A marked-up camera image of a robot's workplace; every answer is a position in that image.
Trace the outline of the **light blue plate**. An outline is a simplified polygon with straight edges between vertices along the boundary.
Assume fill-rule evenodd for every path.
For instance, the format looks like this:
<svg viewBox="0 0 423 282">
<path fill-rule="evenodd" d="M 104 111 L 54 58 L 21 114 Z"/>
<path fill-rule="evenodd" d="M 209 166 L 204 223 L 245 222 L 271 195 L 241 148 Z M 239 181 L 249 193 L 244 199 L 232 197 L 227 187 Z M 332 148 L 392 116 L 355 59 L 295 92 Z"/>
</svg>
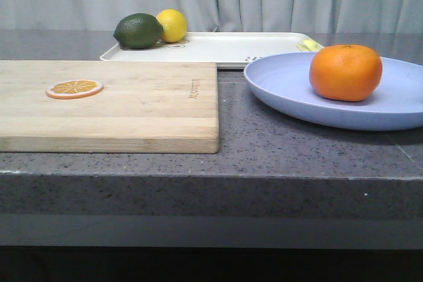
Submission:
<svg viewBox="0 0 423 282">
<path fill-rule="evenodd" d="M 397 131 L 422 126 L 422 66 L 382 58 L 381 82 L 361 102 L 329 100 L 309 82 L 313 52 L 282 53 L 249 63 L 245 79 L 253 94 L 271 108 L 329 127 Z"/>
</svg>

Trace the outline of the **orange mandarin fruit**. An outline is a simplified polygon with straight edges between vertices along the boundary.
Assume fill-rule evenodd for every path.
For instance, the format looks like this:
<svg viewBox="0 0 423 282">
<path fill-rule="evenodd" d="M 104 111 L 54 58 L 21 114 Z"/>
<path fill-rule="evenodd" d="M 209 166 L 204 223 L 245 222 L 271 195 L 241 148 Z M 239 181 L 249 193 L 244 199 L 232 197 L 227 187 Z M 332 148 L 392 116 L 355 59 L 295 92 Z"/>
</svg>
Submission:
<svg viewBox="0 0 423 282">
<path fill-rule="evenodd" d="M 379 86 L 383 64 L 372 48 L 339 44 L 321 49 L 311 61 L 309 82 L 327 99 L 359 102 Z"/>
</svg>

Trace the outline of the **white rectangular tray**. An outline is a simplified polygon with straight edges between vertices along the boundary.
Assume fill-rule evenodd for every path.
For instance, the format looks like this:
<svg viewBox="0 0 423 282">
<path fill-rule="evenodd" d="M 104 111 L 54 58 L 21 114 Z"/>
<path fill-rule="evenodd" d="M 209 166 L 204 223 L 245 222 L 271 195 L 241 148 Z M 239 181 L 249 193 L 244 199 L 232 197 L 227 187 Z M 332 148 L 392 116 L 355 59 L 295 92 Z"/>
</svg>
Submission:
<svg viewBox="0 0 423 282">
<path fill-rule="evenodd" d="M 220 69 L 242 69 L 248 63 L 279 53 L 299 53 L 296 43 L 310 38 L 294 32 L 189 32 L 179 42 L 159 41 L 142 50 L 116 44 L 103 61 L 210 62 Z"/>
</svg>

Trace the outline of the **wooden cutting board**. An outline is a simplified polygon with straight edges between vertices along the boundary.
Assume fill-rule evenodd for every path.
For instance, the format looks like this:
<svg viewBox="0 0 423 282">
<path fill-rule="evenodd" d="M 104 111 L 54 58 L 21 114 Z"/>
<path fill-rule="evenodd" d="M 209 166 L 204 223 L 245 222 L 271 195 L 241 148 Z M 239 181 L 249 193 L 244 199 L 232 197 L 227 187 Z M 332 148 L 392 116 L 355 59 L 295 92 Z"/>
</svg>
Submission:
<svg viewBox="0 0 423 282">
<path fill-rule="evenodd" d="M 100 81 L 92 96 L 60 100 L 50 86 Z M 1 62 L 1 150 L 53 153 L 215 153 L 214 63 Z"/>
</svg>

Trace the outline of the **yellow lemon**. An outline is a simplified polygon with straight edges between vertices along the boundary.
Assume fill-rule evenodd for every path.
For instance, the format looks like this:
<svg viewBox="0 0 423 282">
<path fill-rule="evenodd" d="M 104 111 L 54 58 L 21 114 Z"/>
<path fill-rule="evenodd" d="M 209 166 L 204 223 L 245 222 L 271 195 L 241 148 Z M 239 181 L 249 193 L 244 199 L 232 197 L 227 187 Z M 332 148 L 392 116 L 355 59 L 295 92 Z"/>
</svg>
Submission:
<svg viewBox="0 0 423 282">
<path fill-rule="evenodd" d="M 187 22 L 185 16 L 180 11 L 165 9 L 161 11 L 156 18 L 163 27 L 162 41 L 166 43 L 175 43 L 185 37 Z"/>
</svg>

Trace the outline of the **dark green lime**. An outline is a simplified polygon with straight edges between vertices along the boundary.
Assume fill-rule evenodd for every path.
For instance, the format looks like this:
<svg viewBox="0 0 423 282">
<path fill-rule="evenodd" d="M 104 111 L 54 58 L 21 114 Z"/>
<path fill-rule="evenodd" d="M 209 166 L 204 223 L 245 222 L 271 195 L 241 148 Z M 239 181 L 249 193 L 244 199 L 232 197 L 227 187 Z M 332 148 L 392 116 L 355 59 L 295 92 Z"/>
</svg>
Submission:
<svg viewBox="0 0 423 282">
<path fill-rule="evenodd" d="M 123 18 L 115 28 L 113 37 L 128 49 L 147 49 L 156 44 L 163 34 L 159 21 L 147 13 L 135 13 Z"/>
</svg>

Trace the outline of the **yellow-green banana peel piece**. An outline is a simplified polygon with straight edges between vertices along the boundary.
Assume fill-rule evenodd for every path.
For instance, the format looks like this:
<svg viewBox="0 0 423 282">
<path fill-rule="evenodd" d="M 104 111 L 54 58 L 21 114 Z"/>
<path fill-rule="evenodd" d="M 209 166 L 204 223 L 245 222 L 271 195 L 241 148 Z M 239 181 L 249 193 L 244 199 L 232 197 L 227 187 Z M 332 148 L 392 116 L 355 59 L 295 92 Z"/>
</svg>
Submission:
<svg viewBox="0 0 423 282">
<path fill-rule="evenodd" d="M 295 46 L 301 52 L 318 52 L 323 49 L 321 44 L 310 38 L 306 38 L 300 43 L 296 43 Z"/>
</svg>

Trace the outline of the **orange slice toy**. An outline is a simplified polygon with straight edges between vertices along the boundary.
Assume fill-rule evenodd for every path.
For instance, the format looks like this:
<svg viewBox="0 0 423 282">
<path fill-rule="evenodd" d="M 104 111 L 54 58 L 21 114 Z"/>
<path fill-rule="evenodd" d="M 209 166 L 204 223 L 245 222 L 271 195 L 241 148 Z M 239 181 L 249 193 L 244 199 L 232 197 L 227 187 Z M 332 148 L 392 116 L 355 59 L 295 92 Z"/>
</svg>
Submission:
<svg viewBox="0 0 423 282">
<path fill-rule="evenodd" d="M 46 89 L 46 96 L 54 99 L 69 100 L 84 98 L 99 93 L 104 88 L 100 81 L 73 79 L 56 83 Z"/>
</svg>

